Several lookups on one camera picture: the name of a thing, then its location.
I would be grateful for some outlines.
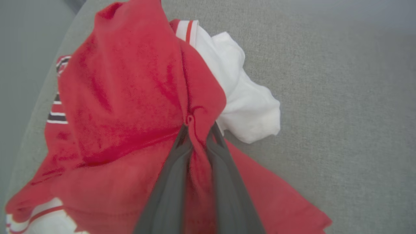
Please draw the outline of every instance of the gray fabric surface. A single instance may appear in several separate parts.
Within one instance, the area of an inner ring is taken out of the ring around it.
[[[89,0],[58,55],[88,36]],[[168,19],[198,19],[228,31],[245,70],[281,102],[277,137],[238,148],[326,212],[329,234],[416,233],[416,37],[298,12],[279,0],[163,0]],[[54,93],[45,80],[18,154],[8,198],[34,174],[47,149],[43,128]]]

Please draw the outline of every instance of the red garment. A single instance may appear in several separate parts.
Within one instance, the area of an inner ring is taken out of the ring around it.
[[[154,0],[114,3],[97,13],[93,32],[60,75],[45,127],[48,155],[6,206],[13,220],[29,220],[34,207],[56,197],[77,231],[131,233],[185,122],[195,148],[186,233],[215,233],[204,147],[225,95],[199,54],[175,37],[176,24]],[[228,147],[267,233],[323,233],[331,222],[323,212]]]

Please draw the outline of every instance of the gray upholstery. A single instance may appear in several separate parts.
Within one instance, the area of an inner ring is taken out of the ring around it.
[[[89,0],[58,55],[72,53],[111,0]],[[416,37],[303,14],[289,0],[163,0],[168,19],[228,31],[245,70],[281,102],[282,130],[243,152],[281,176],[333,225],[329,234],[416,233]],[[25,133],[10,198],[45,157],[51,66]]]

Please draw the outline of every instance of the white cloth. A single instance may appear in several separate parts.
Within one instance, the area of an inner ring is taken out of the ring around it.
[[[280,103],[270,90],[254,83],[243,69],[245,54],[227,32],[211,37],[198,21],[180,21],[176,36],[185,40],[190,29],[192,45],[223,88],[227,105],[217,119],[223,132],[252,143],[280,130]]]

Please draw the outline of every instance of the gray floor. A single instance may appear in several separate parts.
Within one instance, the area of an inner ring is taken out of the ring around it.
[[[74,17],[60,0],[0,0],[1,204],[30,114]]]
[[[416,33],[412,0],[294,0],[293,7]],[[0,201],[36,98],[73,18],[59,0],[0,0]]]

